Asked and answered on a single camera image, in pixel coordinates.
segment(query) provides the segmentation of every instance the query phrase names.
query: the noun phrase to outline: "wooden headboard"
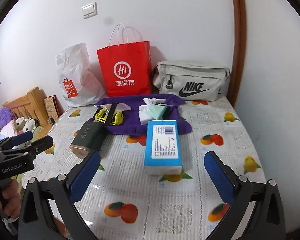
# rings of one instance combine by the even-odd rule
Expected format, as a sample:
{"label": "wooden headboard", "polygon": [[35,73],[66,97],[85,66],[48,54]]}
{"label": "wooden headboard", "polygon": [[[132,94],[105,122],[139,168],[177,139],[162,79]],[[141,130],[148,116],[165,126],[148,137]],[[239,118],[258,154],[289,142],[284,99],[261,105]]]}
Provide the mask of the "wooden headboard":
{"label": "wooden headboard", "polygon": [[19,117],[37,119],[41,126],[46,126],[48,124],[48,114],[43,98],[42,91],[39,87],[35,87],[25,96],[4,103],[3,107],[11,109],[16,119]]}

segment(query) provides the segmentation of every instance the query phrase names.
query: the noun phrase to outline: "purple towel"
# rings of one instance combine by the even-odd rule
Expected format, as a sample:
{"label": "purple towel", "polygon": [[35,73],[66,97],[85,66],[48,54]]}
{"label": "purple towel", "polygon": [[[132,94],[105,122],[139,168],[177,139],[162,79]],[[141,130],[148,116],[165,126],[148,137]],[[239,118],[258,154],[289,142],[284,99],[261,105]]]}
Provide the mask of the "purple towel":
{"label": "purple towel", "polygon": [[162,95],[136,95],[126,97],[112,97],[103,98],[97,102],[97,105],[106,105],[112,103],[125,103],[131,107],[130,111],[124,111],[124,119],[121,125],[109,125],[106,126],[107,130],[113,134],[122,135],[145,135],[147,134],[147,125],[141,125],[139,119],[139,106],[145,105],[143,98],[157,98],[166,99],[165,104],[172,105],[167,107],[163,120],[176,120],[178,123],[179,134],[186,134],[192,131],[191,125],[180,118],[178,105],[182,105],[185,101],[176,95],[162,94]]}

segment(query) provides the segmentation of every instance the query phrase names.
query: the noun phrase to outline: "nike swoosh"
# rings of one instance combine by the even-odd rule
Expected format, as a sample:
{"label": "nike swoosh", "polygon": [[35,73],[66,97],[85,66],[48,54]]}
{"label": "nike swoosh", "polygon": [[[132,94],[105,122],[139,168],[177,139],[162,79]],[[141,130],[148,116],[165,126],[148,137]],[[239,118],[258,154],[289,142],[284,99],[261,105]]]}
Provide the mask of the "nike swoosh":
{"label": "nike swoosh", "polygon": [[179,91],[179,96],[182,97],[182,98],[184,98],[184,97],[189,97],[189,96],[192,96],[192,95],[195,95],[195,94],[207,91],[208,89],[202,90],[202,91],[194,91],[194,92],[191,92],[191,93],[183,93],[182,90],[183,90],[183,88]]}

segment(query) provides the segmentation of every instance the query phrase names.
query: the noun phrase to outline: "white plastic bag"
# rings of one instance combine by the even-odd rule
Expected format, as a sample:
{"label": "white plastic bag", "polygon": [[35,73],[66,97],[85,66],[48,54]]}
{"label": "white plastic bag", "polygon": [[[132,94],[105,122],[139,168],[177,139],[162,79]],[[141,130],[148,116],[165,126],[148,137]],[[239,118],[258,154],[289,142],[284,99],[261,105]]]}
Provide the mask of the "white plastic bag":
{"label": "white plastic bag", "polygon": [[56,55],[59,84],[69,107],[96,103],[105,91],[89,70],[90,61],[85,43],[76,44]]}

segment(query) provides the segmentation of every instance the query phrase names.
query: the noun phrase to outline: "black strap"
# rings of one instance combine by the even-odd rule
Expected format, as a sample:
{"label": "black strap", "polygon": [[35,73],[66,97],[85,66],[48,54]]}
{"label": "black strap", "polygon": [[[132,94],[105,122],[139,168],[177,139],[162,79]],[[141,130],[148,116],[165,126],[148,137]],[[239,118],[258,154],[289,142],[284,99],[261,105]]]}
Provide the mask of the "black strap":
{"label": "black strap", "polygon": [[118,103],[113,103],[110,110],[109,110],[109,114],[107,116],[107,119],[106,119],[106,122],[105,122],[105,125],[110,125],[111,123],[111,120],[112,120],[112,117],[113,117],[113,114],[114,114],[114,111],[115,109],[117,108],[117,105]]}

